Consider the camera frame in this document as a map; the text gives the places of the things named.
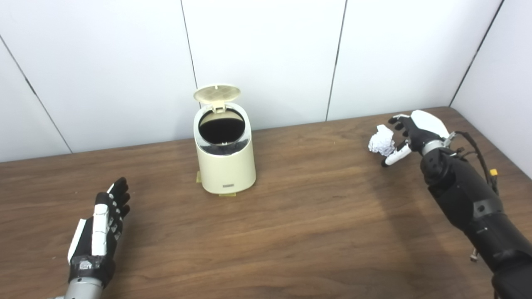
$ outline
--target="wood grain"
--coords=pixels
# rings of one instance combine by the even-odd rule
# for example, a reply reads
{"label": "wood grain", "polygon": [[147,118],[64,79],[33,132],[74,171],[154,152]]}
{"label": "wood grain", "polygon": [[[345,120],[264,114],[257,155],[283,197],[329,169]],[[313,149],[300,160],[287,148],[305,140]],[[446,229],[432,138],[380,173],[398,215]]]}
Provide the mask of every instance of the wood grain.
{"label": "wood grain", "polygon": [[[455,110],[427,111],[472,133],[532,239],[532,181]],[[195,182],[190,139],[2,163],[1,297],[64,294],[78,219],[126,176],[132,211],[104,298],[490,298],[491,273],[469,262],[420,157],[383,169],[368,152],[390,116],[255,131],[257,181],[236,197]]]}

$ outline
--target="black forearm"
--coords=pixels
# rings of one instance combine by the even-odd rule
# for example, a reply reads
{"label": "black forearm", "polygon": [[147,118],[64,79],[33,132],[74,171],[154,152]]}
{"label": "black forearm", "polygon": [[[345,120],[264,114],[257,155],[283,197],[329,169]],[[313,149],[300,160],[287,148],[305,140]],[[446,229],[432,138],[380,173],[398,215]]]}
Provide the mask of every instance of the black forearm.
{"label": "black forearm", "polygon": [[499,196],[466,160],[449,149],[426,154],[421,170],[452,225],[469,238],[493,271],[502,299],[532,298],[532,245],[504,213]]}
{"label": "black forearm", "polygon": [[489,214],[472,221],[464,233],[493,272],[532,261],[532,245],[506,214]]}

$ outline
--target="robot finger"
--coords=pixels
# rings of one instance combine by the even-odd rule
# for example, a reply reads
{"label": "robot finger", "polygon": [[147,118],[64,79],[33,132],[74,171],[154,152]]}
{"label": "robot finger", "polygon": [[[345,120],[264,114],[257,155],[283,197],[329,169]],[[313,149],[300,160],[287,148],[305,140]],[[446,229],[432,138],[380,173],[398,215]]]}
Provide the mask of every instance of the robot finger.
{"label": "robot finger", "polygon": [[390,156],[386,157],[381,162],[381,165],[382,167],[388,167],[390,165],[393,165],[395,162],[408,156],[410,153],[412,153],[412,149],[410,148],[408,140],[404,140],[397,146],[395,151]]}

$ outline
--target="trash can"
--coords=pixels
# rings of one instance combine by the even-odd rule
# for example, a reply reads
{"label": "trash can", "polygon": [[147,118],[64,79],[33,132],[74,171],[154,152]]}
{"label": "trash can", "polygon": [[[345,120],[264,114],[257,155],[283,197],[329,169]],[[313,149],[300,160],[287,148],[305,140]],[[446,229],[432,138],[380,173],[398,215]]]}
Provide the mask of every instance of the trash can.
{"label": "trash can", "polygon": [[256,180],[250,120],[242,107],[229,103],[239,95],[240,89],[229,85],[194,93],[204,104],[194,118],[194,140],[201,183],[210,193],[239,192]]}

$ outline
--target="black cable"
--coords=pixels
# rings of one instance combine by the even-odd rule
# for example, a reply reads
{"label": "black cable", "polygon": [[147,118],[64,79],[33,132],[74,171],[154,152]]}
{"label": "black cable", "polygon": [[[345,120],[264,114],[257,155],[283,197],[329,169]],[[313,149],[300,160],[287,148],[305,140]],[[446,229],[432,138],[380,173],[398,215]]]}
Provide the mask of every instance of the black cable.
{"label": "black cable", "polygon": [[462,155],[462,158],[472,153],[477,154],[477,158],[478,158],[478,161],[480,162],[480,165],[482,166],[482,170],[484,171],[484,176],[486,177],[487,184],[498,195],[497,177],[492,176],[489,173],[488,166],[486,165],[486,161],[484,160],[484,156],[482,156],[482,153],[480,152],[480,149],[478,148],[477,143],[475,142],[473,137],[471,137],[471,135],[469,135],[468,132],[456,131],[455,133],[462,135],[469,142],[469,144],[471,144],[471,146],[475,149],[474,152],[467,152],[464,155]]}
{"label": "black cable", "polygon": [[455,133],[462,135],[469,142],[469,144],[471,144],[471,146],[475,149],[475,152],[477,152],[478,161],[480,162],[480,165],[482,166],[482,170],[484,170],[484,176],[486,177],[486,182],[488,183],[488,185],[491,186],[492,185],[491,180],[490,180],[491,175],[489,174],[488,166],[486,165],[486,161],[484,160],[484,157],[482,156],[482,153],[480,152],[480,149],[478,148],[475,140],[473,140],[471,135],[469,135],[469,133],[467,132],[456,131]]}
{"label": "black cable", "polygon": [[465,154],[463,154],[461,157],[462,158],[465,158],[466,156],[470,155],[470,154],[476,154],[477,152],[474,152],[474,151],[471,151],[471,152],[467,152]]}

